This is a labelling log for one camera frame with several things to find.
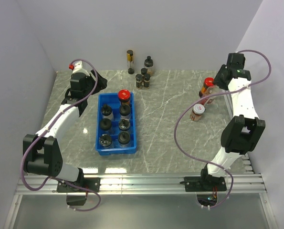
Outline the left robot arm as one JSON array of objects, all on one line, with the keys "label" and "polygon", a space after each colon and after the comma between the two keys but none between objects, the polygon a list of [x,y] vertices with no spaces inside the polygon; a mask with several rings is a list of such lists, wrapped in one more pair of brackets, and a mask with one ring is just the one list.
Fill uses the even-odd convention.
[{"label": "left robot arm", "polygon": [[68,128],[83,114],[87,99],[107,87],[107,79],[97,70],[73,68],[70,87],[65,93],[58,112],[37,133],[27,134],[23,139],[23,157],[21,161],[21,180],[25,187],[35,191],[27,184],[24,174],[32,173],[56,178],[68,182],[75,192],[83,190],[85,179],[82,169],[73,167],[63,161],[59,141]]}]

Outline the shaker jar white powder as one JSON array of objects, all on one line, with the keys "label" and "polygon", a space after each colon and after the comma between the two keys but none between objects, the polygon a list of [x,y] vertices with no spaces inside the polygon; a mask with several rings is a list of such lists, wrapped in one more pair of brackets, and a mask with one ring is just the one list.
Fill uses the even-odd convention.
[{"label": "shaker jar white powder", "polygon": [[103,134],[99,137],[99,145],[102,148],[112,148],[113,140],[109,134]]}]

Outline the black cap bottle back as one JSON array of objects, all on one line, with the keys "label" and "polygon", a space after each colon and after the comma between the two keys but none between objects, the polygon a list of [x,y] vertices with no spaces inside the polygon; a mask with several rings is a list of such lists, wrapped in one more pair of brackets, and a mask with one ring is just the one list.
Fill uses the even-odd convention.
[{"label": "black cap bottle back", "polygon": [[112,121],[110,119],[108,119],[108,118],[103,118],[99,122],[99,128],[103,132],[111,133],[111,131],[112,131]]}]

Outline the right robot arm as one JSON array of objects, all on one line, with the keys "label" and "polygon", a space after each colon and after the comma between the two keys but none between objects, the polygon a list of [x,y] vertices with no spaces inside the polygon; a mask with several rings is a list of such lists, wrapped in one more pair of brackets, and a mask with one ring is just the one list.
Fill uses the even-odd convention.
[{"label": "right robot arm", "polygon": [[230,53],[214,78],[215,86],[231,93],[233,117],[222,132],[220,150],[201,171],[199,185],[206,191],[226,190],[226,169],[255,149],[265,129],[265,121],[254,108],[251,73],[244,64],[242,52]]}]

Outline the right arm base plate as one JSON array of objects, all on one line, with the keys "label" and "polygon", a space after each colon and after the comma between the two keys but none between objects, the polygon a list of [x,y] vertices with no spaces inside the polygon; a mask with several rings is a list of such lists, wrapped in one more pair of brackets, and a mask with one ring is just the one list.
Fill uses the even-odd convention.
[{"label": "right arm base plate", "polygon": [[180,181],[184,185],[186,192],[211,192],[226,191],[226,182],[223,177],[201,178],[201,177],[184,177]]}]

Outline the red lid jar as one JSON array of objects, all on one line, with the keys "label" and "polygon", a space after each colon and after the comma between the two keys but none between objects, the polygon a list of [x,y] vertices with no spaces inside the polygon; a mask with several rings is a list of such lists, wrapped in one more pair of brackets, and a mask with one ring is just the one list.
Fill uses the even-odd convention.
[{"label": "red lid jar", "polygon": [[117,94],[121,105],[130,105],[131,94],[127,89],[122,89]]},{"label": "red lid jar", "polygon": [[201,87],[201,90],[199,91],[199,97],[201,98],[207,91],[209,87],[214,86],[213,83],[214,79],[212,77],[207,77],[203,81],[203,86]]}]

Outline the black cap bottle front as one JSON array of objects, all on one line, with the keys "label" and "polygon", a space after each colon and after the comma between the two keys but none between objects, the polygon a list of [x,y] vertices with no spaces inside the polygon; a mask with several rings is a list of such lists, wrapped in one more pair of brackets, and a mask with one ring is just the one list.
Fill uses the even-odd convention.
[{"label": "black cap bottle front", "polygon": [[130,121],[128,119],[121,119],[118,123],[118,128],[120,131],[128,132],[131,128]]}]

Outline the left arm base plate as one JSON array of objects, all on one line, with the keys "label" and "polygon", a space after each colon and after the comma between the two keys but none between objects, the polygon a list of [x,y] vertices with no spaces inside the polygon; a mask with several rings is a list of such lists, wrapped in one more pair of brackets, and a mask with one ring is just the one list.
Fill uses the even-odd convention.
[{"label": "left arm base plate", "polygon": [[[100,178],[98,178],[98,177],[91,177],[91,178],[87,177],[87,178],[83,178],[82,181],[70,182],[70,184],[98,192],[99,187],[100,187]],[[70,186],[70,185],[66,184],[65,182],[59,181],[58,185],[57,185],[56,192],[57,193],[75,193],[75,192],[84,192],[84,190]]]}]

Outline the black cap bottle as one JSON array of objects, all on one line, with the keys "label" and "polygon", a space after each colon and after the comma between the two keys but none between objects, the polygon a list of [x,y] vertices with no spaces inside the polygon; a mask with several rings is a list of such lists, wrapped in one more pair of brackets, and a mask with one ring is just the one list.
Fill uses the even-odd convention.
[{"label": "black cap bottle", "polygon": [[118,123],[118,128],[120,131],[128,132],[131,128],[130,121],[128,119],[121,119]]},{"label": "black cap bottle", "polygon": [[103,132],[111,133],[111,131],[112,131],[112,121],[110,119],[108,119],[108,118],[103,118],[99,122],[99,128]]}]

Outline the knob lid jar white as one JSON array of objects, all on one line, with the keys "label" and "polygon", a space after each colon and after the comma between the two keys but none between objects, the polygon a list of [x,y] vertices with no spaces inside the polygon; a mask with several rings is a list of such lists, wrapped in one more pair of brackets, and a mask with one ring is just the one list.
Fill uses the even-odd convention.
[{"label": "knob lid jar white", "polygon": [[120,132],[118,134],[118,143],[121,147],[128,147],[131,144],[130,134],[128,132]]}]

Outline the blue divided plastic bin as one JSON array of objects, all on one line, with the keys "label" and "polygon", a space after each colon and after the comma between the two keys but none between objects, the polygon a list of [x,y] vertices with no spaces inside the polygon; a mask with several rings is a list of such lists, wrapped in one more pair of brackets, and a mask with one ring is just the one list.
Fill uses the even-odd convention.
[{"label": "blue divided plastic bin", "polygon": [[[137,130],[136,130],[136,120],[135,120],[135,101],[134,101],[134,94],[130,92],[130,108],[131,108],[131,119],[130,124],[131,128],[128,131],[131,138],[131,144],[128,147],[121,147],[118,143],[118,134],[121,132],[118,128],[118,123],[121,120],[119,107],[120,101],[118,99],[117,93],[105,93],[100,94],[98,97],[98,111],[97,111],[97,130],[96,130],[96,138],[95,138],[95,149],[101,156],[109,156],[109,155],[120,155],[120,154],[134,154],[137,151]],[[111,133],[103,132],[99,128],[99,122],[103,119],[101,115],[101,107],[103,104],[108,104],[111,106],[114,114],[114,120],[112,121],[112,131]],[[103,134],[109,134],[113,140],[113,147],[112,148],[102,148],[99,145],[99,137]]]}]

